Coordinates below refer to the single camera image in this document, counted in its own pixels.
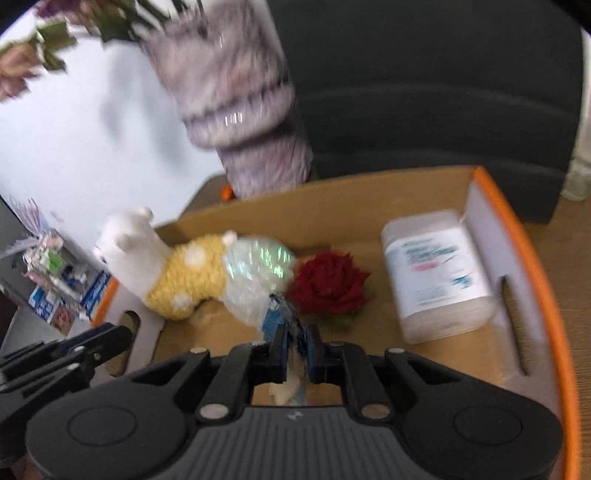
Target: white polka dot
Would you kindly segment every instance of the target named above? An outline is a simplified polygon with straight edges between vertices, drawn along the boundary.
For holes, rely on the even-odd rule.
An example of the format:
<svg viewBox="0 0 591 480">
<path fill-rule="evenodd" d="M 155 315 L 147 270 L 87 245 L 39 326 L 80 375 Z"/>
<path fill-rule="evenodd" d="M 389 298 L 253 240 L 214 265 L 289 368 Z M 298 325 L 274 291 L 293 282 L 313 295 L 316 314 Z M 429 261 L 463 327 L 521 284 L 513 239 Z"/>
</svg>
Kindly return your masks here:
<svg viewBox="0 0 591 480">
<path fill-rule="evenodd" d="M 172 306 L 175 310 L 190 309 L 195 305 L 195 302 L 187 292 L 182 291 L 173 297 Z"/>
<path fill-rule="evenodd" d="M 205 250 L 197 245 L 189 245 L 184 257 L 188 267 L 201 268 L 205 263 Z"/>
</svg>

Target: plastic container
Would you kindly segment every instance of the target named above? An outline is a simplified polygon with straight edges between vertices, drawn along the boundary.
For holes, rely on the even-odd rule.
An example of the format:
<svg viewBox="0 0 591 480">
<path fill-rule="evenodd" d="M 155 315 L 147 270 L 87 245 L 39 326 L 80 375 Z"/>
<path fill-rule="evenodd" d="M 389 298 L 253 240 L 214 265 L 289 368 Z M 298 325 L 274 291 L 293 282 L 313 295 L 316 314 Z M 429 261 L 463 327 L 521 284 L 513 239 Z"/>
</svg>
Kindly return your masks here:
<svg viewBox="0 0 591 480">
<path fill-rule="evenodd" d="M 382 230 L 382 244 L 408 343 L 470 332 L 494 315 L 488 278 L 453 210 L 393 220 Z"/>
</svg>

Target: white wall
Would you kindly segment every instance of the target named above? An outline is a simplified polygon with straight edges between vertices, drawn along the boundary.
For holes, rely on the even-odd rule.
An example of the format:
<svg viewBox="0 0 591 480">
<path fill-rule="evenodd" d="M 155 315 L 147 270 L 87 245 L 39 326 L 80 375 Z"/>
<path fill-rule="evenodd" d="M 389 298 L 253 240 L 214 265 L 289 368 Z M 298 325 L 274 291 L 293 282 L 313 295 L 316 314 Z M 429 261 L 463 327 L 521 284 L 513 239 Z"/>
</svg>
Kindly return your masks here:
<svg viewBox="0 0 591 480">
<path fill-rule="evenodd" d="M 0 43 L 33 24 L 25 14 Z M 137 45 L 85 39 L 63 57 L 68 74 L 46 74 L 0 105 L 0 195 L 33 197 L 83 249 L 119 209 L 146 205 L 159 223 L 175 219 L 223 171 L 217 154 L 189 143 Z"/>
</svg>

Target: black chair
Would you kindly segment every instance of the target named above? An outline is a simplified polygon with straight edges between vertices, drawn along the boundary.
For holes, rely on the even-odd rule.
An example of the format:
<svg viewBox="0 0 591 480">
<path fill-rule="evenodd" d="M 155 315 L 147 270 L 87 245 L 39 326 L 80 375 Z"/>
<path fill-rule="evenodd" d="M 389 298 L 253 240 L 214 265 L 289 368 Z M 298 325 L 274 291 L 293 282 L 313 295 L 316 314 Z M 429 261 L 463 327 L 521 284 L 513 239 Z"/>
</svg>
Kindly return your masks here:
<svg viewBox="0 0 591 480">
<path fill-rule="evenodd" d="M 571 12 L 581 14 L 581 5 Z M 557 5 L 269 0 L 269 6 L 321 178 L 484 164 L 522 219 L 550 220 L 583 86 L 580 27 Z"/>
</svg>

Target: green leaf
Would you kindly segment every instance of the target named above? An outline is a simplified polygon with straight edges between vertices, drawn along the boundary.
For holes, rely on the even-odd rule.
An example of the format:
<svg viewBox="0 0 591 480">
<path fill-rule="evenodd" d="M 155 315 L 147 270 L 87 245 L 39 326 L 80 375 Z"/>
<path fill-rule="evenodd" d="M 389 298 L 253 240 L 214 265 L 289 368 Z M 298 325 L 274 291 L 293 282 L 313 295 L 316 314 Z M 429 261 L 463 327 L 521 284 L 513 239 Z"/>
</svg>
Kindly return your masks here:
<svg viewBox="0 0 591 480">
<path fill-rule="evenodd" d="M 43 58 L 43 66 L 48 72 L 55 72 L 56 70 L 66 71 L 66 62 L 52 52 L 46 50 L 43 53 Z"/>
<path fill-rule="evenodd" d="M 95 14 L 95 23 L 103 43 L 111 40 L 134 40 L 131 36 L 131 25 L 126 18 L 117 15 Z"/>
<path fill-rule="evenodd" d="M 37 31 L 43 38 L 45 51 L 53 53 L 76 44 L 76 39 L 70 35 L 65 21 L 42 25 Z"/>
<path fill-rule="evenodd" d="M 37 31 L 45 41 L 51 38 L 63 38 L 70 36 L 70 33 L 68 32 L 68 24 L 65 20 L 43 24 L 37 29 Z"/>
</svg>

